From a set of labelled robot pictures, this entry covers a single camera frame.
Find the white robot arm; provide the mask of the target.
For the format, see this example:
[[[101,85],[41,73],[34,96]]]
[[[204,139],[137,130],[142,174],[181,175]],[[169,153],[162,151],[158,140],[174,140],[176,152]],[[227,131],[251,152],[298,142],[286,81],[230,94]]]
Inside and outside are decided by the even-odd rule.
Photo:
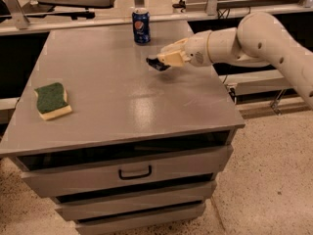
[[[271,65],[313,108],[313,53],[303,47],[272,15],[246,15],[238,26],[207,30],[163,47],[156,55],[166,66],[195,67],[226,63],[232,66]]]

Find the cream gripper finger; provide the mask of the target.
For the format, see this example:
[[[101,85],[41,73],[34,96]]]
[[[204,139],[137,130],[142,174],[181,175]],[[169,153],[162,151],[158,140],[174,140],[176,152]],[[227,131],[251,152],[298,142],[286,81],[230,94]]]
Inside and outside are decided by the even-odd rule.
[[[184,54],[179,51],[159,53],[156,56],[165,65],[169,65],[172,67],[183,67],[185,64],[183,58]]]
[[[179,51],[182,52],[185,49],[185,44],[188,41],[187,38],[180,39],[172,44],[164,46],[160,52],[165,53],[165,52],[175,52]]]

